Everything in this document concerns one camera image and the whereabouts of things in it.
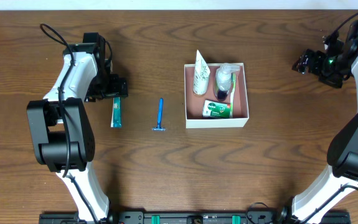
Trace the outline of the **white Pantene tube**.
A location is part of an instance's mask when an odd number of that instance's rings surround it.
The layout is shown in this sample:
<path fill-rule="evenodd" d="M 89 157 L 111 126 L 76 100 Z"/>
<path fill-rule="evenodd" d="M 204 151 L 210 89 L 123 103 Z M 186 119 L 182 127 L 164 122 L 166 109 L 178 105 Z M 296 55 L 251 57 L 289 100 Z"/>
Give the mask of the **white Pantene tube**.
<path fill-rule="evenodd" d="M 203 96 L 206 94 L 210 77 L 210 68 L 203 56 L 197 50 L 194 67 L 194 82 L 193 92 L 197 96 Z"/>

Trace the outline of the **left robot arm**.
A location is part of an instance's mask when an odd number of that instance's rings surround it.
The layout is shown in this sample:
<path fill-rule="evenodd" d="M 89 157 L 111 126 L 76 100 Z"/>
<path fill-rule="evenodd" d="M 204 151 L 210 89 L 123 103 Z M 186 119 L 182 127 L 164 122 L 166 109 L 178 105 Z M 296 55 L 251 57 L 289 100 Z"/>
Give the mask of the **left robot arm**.
<path fill-rule="evenodd" d="M 97 32 L 67 44 L 64 66 L 42 100 L 27 105 L 37 162 L 57 174 L 77 206 L 76 213 L 46 213 L 39 223 L 117 223 L 93 168 L 95 137 L 84 104 L 128 96 L 125 78 L 112 73 L 110 44 Z"/>

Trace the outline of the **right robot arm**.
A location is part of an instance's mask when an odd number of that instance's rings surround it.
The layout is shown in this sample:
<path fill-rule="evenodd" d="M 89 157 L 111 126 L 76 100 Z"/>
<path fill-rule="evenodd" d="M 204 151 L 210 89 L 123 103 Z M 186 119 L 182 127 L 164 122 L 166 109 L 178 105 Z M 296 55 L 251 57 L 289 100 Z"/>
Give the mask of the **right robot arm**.
<path fill-rule="evenodd" d="M 357 113 L 331 141 L 322 173 L 289 201 L 277 216 L 277 223 L 322 223 L 332 207 L 358 191 L 358 20 L 350 25 L 344 41 L 338 37 L 336 30 L 325 37 L 323 52 L 306 49 L 292 69 L 317 75 L 320 82 L 334 88 L 353 78 Z"/>

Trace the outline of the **green Dettol soap bar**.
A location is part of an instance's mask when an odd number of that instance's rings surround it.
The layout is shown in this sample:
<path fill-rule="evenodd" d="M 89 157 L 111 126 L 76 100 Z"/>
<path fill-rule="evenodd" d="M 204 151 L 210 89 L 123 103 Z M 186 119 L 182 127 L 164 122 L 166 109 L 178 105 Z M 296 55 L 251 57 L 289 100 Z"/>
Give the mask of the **green Dettol soap bar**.
<path fill-rule="evenodd" d="M 205 100 L 202 110 L 202 117 L 229 119 L 231 118 L 231 110 L 232 109 L 230 104 Z"/>

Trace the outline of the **green white toothbrush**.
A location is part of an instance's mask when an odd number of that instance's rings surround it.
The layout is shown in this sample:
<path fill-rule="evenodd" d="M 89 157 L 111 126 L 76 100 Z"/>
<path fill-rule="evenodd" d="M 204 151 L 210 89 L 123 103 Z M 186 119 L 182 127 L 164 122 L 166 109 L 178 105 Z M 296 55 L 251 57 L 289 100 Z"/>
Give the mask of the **green white toothbrush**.
<path fill-rule="evenodd" d="M 236 87 L 236 73 L 232 73 L 232 90 L 230 92 L 230 119 L 233 118 L 233 105 L 234 105 L 234 96 L 235 96 L 235 87 Z"/>

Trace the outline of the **blue disposable razor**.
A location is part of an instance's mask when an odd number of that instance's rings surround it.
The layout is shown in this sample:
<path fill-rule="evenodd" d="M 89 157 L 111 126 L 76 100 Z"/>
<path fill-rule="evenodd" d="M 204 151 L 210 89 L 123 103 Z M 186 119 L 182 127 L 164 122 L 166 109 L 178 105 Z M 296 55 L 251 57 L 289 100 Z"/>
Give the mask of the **blue disposable razor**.
<path fill-rule="evenodd" d="M 164 106 L 164 100 L 162 98 L 159 99 L 159 107 L 158 107 L 158 117 L 157 117 L 157 125 L 156 127 L 153 127 L 153 131 L 165 131 L 166 129 L 163 128 L 162 120 L 163 120 L 163 106 Z"/>

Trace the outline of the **clear pump sanitizer bottle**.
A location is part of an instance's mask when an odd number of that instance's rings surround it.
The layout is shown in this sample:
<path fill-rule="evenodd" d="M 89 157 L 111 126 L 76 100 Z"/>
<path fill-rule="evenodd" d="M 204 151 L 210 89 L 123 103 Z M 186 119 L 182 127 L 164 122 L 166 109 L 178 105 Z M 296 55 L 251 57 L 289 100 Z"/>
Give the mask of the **clear pump sanitizer bottle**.
<path fill-rule="evenodd" d="M 232 87 L 232 73 L 238 72 L 240 66 L 223 63 L 216 71 L 214 95 L 218 101 L 225 101 Z"/>

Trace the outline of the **teal toothpaste tube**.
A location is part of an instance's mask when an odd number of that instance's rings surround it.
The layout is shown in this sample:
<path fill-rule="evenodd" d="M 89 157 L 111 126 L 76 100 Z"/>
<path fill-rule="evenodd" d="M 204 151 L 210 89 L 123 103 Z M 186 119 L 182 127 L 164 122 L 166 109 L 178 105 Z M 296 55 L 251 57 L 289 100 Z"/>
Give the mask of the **teal toothpaste tube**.
<path fill-rule="evenodd" d="M 113 108 L 111 116 L 111 127 L 112 128 L 121 128 L 121 98 L 115 97 L 113 99 Z"/>

